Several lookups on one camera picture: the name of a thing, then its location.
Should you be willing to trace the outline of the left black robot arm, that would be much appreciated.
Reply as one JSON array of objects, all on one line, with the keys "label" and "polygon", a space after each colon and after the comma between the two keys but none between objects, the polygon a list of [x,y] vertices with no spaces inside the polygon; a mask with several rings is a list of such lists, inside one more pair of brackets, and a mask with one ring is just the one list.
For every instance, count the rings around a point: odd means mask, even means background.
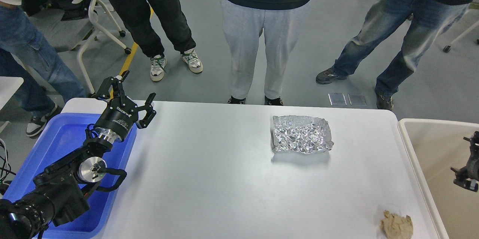
[{"label": "left black robot arm", "polygon": [[88,199],[95,191],[118,189],[127,173],[108,167],[103,155],[115,142],[123,142],[133,125],[146,128],[156,116],[149,94],[143,106],[129,99],[123,82],[129,71],[103,80],[96,99],[107,98],[109,88],[113,97],[108,101],[95,124],[85,130],[83,145],[45,167],[33,179],[35,188],[21,199],[1,200],[1,234],[8,239],[31,239],[43,236],[49,224],[55,226],[72,222],[89,210]]}]

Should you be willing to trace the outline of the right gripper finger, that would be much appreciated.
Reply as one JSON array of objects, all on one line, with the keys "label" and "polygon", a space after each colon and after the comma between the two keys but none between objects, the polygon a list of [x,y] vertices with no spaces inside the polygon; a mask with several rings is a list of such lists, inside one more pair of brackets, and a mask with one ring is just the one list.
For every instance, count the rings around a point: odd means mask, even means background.
[{"label": "right gripper finger", "polygon": [[479,132],[475,131],[471,137],[464,137],[464,140],[469,142],[469,150],[471,159],[478,159],[479,155]]},{"label": "right gripper finger", "polygon": [[470,157],[465,167],[455,169],[451,167],[451,170],[455,174],[453,183],[466,190],[478,192],[478,180],[479,180],[479,163],[478,158]]}]

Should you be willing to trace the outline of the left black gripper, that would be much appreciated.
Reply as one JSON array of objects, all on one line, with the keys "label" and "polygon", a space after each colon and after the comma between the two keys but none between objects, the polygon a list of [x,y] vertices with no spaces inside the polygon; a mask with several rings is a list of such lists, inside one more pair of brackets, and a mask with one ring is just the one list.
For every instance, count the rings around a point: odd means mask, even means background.
[{"label": "left black gripper", "polygon": [[[113,100],[107,105],[107,108],[94,124],[94,130],[98,134],[110,133],[114,140],[120,142],[125,140],[134,123],[140,129],[147,128],[157,114],[153,109],[153,100],[156,93],[150,93],[143,106],[138,106],[137,103],[126,98],[123,82],[129,73],[129,70],[125,70],[121,75],[105,78],[97,92],[91,96],[93,99],[109,99],[109,90],[112,87]],[[138,120],[138,112],[140,111],[146,111],[146,115],[143,119]]]}]

